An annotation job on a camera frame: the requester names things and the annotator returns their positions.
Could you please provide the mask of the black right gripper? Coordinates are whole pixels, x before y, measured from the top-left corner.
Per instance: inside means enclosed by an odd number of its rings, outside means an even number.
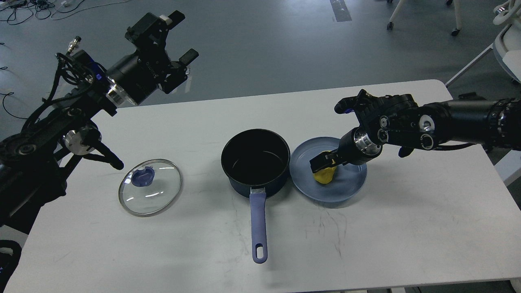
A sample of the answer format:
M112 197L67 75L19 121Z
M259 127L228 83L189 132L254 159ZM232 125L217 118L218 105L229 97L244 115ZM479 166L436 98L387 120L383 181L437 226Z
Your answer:
M368 133L361 127L353 128L344 135L334 151L323 151L309 160L313 174L337 165L363 165L377 158L383 146L371 141Z

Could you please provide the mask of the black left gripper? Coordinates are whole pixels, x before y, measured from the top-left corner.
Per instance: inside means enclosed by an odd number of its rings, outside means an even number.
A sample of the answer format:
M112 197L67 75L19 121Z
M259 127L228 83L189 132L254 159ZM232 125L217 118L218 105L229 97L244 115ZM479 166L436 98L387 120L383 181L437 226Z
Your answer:
M177 61L171 61L166 53L169 31L185 18L180 11L159 17L146 13L127 28L125 39L136 50L106 72L109 82L107 95L116 104L125 101L140 105L156 90L169 94L188 79L188 66L199 57L199 52L191 48Z

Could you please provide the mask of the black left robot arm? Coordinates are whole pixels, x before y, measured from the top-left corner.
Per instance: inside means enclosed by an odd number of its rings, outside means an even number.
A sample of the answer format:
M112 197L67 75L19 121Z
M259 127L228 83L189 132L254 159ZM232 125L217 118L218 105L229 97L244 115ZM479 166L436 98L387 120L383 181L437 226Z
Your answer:
M156 90L169 94L188 79L199 53L190 49L172 61L166 52L168 33L184 19L180 11L146 13L125 33L135 52L109 69L78 49L79 36L65 54L56 54L48 98L18 134L1 142L2 226L30 232L40 208L66 194L67 179L82 159L123 169L92 118L100 111L114 116L124 102L140 105Z

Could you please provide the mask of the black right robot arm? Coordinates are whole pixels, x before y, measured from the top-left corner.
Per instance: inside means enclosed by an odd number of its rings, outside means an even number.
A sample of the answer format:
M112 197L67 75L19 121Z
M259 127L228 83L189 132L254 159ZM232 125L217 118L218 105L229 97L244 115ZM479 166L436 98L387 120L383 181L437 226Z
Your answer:
M452 151L475 144L519 151L519 98L450 100L419 106L410 94L374 96L362 89L334 107L338 114L354 113L359 126L344 135L338 147L312 158L317 173L337 165L363 165L377 158L385 144L400 147L406 157L415 149Z

